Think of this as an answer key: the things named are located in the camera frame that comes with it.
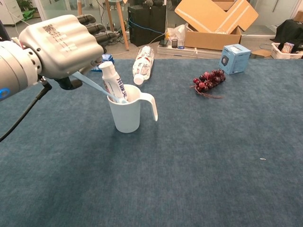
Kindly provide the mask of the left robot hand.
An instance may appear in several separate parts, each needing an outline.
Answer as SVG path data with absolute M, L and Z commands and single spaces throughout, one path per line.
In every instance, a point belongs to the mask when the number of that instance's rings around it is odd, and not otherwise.
M 55 80 L 64 90 L 82 85 L 70 80 L 75 72 L 89 72 L 101 63 L 103 46 L 117 38 L 91 14 L 63 15 L 27 26 L 18 36 L 22 45 L 38 56 L 40 76 Z

